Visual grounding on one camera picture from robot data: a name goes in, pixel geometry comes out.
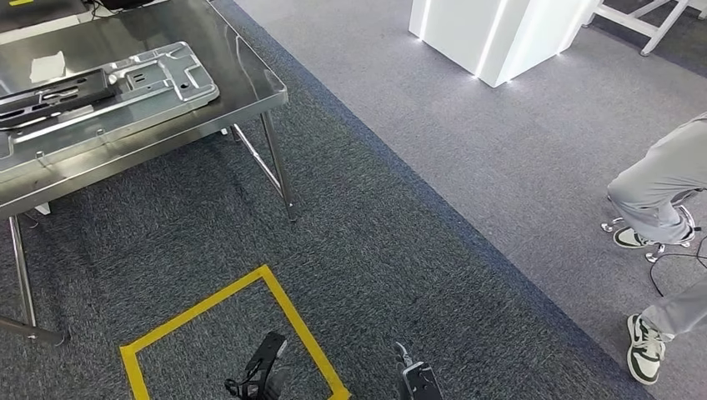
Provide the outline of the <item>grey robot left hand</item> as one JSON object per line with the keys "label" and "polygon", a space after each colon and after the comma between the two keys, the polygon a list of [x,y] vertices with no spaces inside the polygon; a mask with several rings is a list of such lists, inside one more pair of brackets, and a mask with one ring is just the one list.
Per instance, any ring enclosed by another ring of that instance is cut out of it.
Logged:
{"label": "grey robot left hand", "polygon": [[264,400],[279,400],[285,383],[288,381],[290,374],[290,369],[287,367],[281,367],[279,369],[271,370],[265,381],[263,390]]}

